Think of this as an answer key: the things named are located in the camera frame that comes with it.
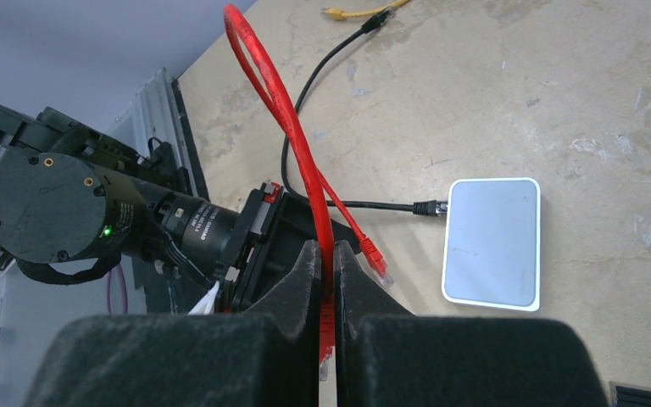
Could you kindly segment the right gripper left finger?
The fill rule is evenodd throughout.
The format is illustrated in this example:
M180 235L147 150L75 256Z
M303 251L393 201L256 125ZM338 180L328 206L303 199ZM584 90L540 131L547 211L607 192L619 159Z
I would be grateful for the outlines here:
M297 406L317 400L321 253L242 313L81 318L52 341L28 406Z

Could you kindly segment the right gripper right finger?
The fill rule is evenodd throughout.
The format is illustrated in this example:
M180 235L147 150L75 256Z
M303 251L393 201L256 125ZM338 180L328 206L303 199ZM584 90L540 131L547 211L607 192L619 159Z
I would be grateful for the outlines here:
M584 343L565 323L414 315L334 248L341 406L605 406Z

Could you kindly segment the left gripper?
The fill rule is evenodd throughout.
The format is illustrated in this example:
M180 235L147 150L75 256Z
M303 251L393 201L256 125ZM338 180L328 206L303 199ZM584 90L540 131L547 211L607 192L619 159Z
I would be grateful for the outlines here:
M216 312L250 308L290 272L304 243L316 239L309 205L275 182L252 190L241 212L222 211L217 220Z

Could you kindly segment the white network switch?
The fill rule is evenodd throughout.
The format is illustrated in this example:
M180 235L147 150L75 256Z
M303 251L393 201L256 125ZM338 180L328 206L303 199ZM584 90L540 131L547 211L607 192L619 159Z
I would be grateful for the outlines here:
M541 195L531 177L470 178L452 184L441 283L447 301L539 310Z

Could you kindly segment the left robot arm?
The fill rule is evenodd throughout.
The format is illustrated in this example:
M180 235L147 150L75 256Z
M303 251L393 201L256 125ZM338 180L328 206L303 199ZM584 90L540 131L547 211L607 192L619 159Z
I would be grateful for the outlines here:
M236 212L192 192L169 143L148 147L54 109L31 118L0 105L0 246L37 282L95 281L129 256L242 311L315 239L311 208L280 186L251 191Z

